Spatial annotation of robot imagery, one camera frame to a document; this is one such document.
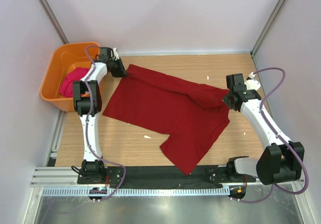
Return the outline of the dark red t-shirt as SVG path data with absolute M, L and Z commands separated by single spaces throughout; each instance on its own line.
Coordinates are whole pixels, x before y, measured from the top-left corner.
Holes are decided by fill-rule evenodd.
M 161 151 L 191 174 L 230 122 L 223 103 L 228 91 L 133 64 L 127 73 L 103 115 L 168 135 Z

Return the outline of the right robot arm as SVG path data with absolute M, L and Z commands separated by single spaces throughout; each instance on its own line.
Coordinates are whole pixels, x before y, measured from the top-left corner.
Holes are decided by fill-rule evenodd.
M 237 182 L 249 175 L 264 185 L 299 180 L 304 147 L 300 142 L 293 142 L 271 118 L 257 92 L 260 84 L 254 79 L 244 80 L 241 73 L 226 76 L 226 83 L 229 92 L 223 102 L 248 120 L 263 146 L 259 159 L 230 158 L 227 178 Z

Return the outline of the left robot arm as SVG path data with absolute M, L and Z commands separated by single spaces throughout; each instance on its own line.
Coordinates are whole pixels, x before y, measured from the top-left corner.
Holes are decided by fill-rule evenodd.
M 78 174 L 78 184 L 100 184 L 107 179 L 106 160 L 99 143 L 98 120 L 102 110 L 100 83 L 108 74 L 115 78 L 126 77 L 127 72 L 116 48 L 99 47 L 99 53 L 92 58 L 85 48 L 85 54 L 91 61 L 91 67 L 81 80 L 72 83 L 74 110 L 78 114 L 84 139 L 84 156 L 81 168 L 72 167 Z

